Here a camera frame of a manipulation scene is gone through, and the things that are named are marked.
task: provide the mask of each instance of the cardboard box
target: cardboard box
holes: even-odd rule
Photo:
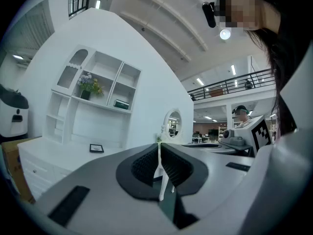
[[[32,139],[22,139],[2,143],[3,158],[9,174],[12,176],[22,200],[33,204],[35,202],[31,194],[21,165],[18,143],[26,142]]]

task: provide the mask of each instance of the ceiling light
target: ceiling light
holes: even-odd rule
[[[233,75],[236,75],[236,70],[235,70],[235,66],[234,65],[231,66],[231,70],[233,71]]]
[[[96,9],[99,9],[99,8],[100,8],[100,3],[101,3],[101,1],[100,1],[100,0],[97,0],[97,2],[96,2]]]
[[[200,80],[200,78],[197,78],[197,81],[198,81],[199,84],[201,84],[202,86],[204,85],[204,83],[202,83],[202,81]]]
[[[222,38],[223,40],[230,38],[230,31],[228,29],[221,30],[220,38]]]
[[[17,59],[23,59],[21,56],[18,56],[18,55],[13,55],[13,56]]]

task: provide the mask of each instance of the potted plant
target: potted plant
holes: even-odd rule
[[[103,95],[102,87],[98,84],[98,79],[92,79],[92,75],[90,73],[87,73],[87,75],[81,75],[77,84],[82,90],[82,94],[80,96],[82,99],[89,100],[91,93]]]

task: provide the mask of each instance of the small picture frame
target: small picture frame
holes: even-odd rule
[[[90,144],[89,152],[92,153],[104,153],[103,147],[100,144]]]

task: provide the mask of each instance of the black and white pattern sign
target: black and white pattern sign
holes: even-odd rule
[[[256,151],[258,151],[264,145],[271,144],[268,127],[265,123],[265,120],[262,120],[256,127],[252,129],[251,132],[256,146]]]

